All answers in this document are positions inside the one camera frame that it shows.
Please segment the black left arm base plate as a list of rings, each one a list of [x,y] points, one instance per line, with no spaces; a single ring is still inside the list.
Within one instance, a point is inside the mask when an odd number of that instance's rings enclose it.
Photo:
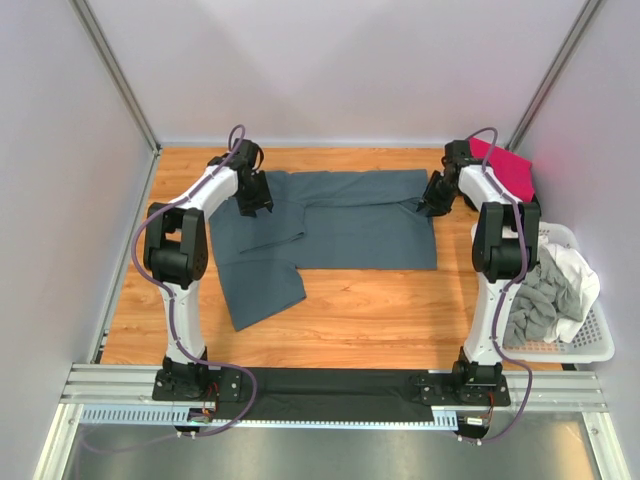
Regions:
[[[175,364],[158,370],[152,399],[166,402],[206,401],[237,403],[253,390],[248,375],[228,367],[209,368],[201,364]]]

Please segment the aluminium corner post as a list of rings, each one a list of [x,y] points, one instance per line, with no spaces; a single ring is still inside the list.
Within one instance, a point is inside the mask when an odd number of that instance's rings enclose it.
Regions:
[[[582,3],[576,18],[535,89],[512,135],[506,142],[508,151],[515,151],[522,144],[553,88],[577,51],[582,39],[605,4],[604,0],[587,0]]]
[[[86,0],[70,0],[71,7],[85,29],[91,43],[100,57],[108,75],[113,81],[119,95],[134,123],[154,154],[161,150],[161,144],[155,135],[150,122],[144,114],[133,89],[131,88],[121,65],[106,37],[90,2]]]

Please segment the folded pink t-shirt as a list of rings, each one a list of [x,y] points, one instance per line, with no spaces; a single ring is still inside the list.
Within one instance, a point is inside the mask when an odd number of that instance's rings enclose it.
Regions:
[[[511,197],[531,202],[535,196],[532,163],[503,148],[495,147],[487,162],[487,168],[502,184]]]

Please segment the left aluminium corner post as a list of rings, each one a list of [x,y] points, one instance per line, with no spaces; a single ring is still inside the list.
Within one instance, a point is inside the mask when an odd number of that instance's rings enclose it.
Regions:
[[[161,150],[161,144],[155,135],[150,122],[144,114],[133,89],[131,88],[121,65],[106,37],[90,2],[86,0],[70,0],[71,7],[85,29],[91,43],[100,57],[108,75],[113,81],[119,95],[134,123],[154,154]]]

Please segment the folded black t-shirt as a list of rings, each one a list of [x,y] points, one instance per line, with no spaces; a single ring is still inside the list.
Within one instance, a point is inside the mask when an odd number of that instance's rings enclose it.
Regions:
[[[462,198],[464,200],[465,205],[467,205],[472,211],[474,211],[474,212],[478,212],[479,211],[478,207],[473,203],[473,201],[471,200],[471,198],[468,195],[462,194]],[[531,202],[536,204],[538,207],[541,207],[540,201],[539,201],[538,197],[535,194],[532,197]]]

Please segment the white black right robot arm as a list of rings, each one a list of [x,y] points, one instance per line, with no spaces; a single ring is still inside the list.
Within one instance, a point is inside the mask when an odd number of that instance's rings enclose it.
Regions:
[[[444,216],[463,194],[479,212],[471,252],[478,299],[470,334],[450,379],[452,395],[470,404],[502,374],[509,311],[519,284],[537,262],[540,208],[510,194],[488,159],[472,155],[468,139],[446,144],[441,163],[443,169],[432,173],[417,209],[429,217]]]

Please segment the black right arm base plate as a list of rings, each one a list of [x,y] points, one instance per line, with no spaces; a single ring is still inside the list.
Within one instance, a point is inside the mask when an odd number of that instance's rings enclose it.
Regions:
[[[506,378],[500,375],[488,384],[463,383],[453,373],[419,372],[409,377],[409,385],[417,399],[428,406],[478,406],[511,405]]]

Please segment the grey t-shirt in basket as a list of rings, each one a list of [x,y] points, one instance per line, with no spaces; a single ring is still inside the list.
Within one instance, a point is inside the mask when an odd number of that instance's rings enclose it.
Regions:
[[[522,347],[540,342],[560,320],[578,326],[583,320],[580,293],[545,248],[520,284],[508,316],[503,346]]]

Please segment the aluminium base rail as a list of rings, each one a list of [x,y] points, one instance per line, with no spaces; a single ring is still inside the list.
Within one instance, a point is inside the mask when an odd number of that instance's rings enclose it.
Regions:
[[[491,385],[465,384],[449,372],[420,370],[252,368],[214,370],[204,387],[179,387],[162,380],[157,366],[82,365],[72,367],[64,403],[186,404],[239,403],[251,392],[268,396],[392,398],[444,407],[513,407],[538,411],[606,410],[596,375],[580,371],[507,371]]]

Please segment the right aluminium corner post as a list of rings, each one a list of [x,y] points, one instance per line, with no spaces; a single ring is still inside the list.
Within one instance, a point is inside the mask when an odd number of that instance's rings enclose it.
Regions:
[[[508,151],[515,151],[522,144],[553,88],[577,51],[582,39],[605,4],[604,0],[587,0],[582,3],[576,18],[535,89],[512,135],[506,142]]]

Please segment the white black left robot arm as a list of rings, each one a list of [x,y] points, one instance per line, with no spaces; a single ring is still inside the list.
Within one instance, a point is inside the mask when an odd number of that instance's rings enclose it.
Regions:
[[[208,266],[206,221],[229,199],[245,217],[273,210],[266,174],[260,170],[263,160],[257,143],[235,140],[184,193],[168,203],[152,204],[142,226],[143,260],[136,266],[161,292],[169,335],[166,362],[188,365],[174,384],[188,401],[203,399],[211,380],[207,372],[191,366],[209,365],[199,314],[200,280]]]

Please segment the blue-grey t-shirt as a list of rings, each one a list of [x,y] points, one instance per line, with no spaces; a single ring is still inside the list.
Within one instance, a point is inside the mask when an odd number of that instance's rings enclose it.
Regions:
[[[432,220],[418,208],[425,170],[271,171],[267,181],[271,211],[245,217],[229,199],[209,219],[235,330],[303,301],[302,269],[436,269]]]

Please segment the white t-shirt in basket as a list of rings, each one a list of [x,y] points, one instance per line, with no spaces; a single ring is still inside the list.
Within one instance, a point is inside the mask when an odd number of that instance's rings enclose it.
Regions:
[[[541,251],[549,254],[565,279],[579,297],[579,313],[576,319],[568,314],[560,314],[547,329],[545,343],[560,340],[570,343],[584,325],[588,314],[600,294],[600,280],[583,256],[575,248],[556,243],[547,243]]]

